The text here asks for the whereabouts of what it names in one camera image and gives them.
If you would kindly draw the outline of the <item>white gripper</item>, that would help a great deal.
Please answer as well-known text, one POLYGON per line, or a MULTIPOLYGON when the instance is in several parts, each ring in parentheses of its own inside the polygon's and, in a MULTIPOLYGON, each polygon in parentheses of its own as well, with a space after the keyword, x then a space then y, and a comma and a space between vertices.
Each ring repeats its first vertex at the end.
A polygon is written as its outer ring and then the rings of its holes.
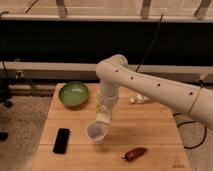
POLYGON ((109 97, 98 93, 96 95, 96 111, 98 113, 111 114, 117 101, 117 96, 109 97))

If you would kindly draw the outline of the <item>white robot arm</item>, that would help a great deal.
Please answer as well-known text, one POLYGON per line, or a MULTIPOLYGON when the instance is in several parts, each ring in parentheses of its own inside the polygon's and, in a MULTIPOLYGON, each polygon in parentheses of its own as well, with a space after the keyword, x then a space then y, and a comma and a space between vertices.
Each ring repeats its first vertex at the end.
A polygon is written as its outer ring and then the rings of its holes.
POLYGON ((213 130, 213 90, 131 71, 122 55, 99 62, 96 74, 100 79, 97 101, 103 105, 114 106, 119 87, 124 86, 213 130))

